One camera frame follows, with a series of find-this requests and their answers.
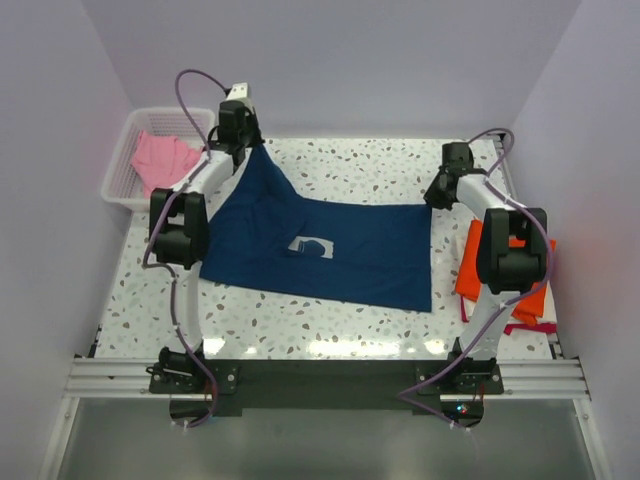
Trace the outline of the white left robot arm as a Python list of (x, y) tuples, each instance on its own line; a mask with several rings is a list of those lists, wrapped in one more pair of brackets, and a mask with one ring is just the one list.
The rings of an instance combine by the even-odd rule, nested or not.
[(262, 142), (248, 96), (232, 95), (220, 103), (218, 123), (204, 140), (198, 163), (174, 186), (155, 189), (150, 197), (149, 240), (143, 267), (162, 268), (170, 277), (170, 339), (166, 347), (196, 353), (203, 336), (198, 313), (200, 268), (209, 248), (209, 198), (231, 179), (246, 150)]

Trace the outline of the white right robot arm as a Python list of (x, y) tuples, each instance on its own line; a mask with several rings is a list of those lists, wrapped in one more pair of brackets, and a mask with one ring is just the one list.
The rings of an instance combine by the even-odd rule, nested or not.
[(489, 173), (474, 165), (466, 142), (442, 147), (441, 165), (424, 199), (438, 210), (460, 203), (482, 221), (476, 255), (481, 289), (445, 369), (448, 386), (466, 393), (481, 380), (476, 362), (496, 359), (500, 337), (517, 303), (548, 282), (553, 248), (547, 214), (541, 208), (523, 206), (495, 187)]

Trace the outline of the navy blue printed t-shirt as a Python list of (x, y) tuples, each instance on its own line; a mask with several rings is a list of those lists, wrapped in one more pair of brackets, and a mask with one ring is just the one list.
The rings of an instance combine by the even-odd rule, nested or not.
[(298, 194), (254, 149), (209, 222), (203, 280), (269, 292), (429, 312), (426, 205), (356, 205)]

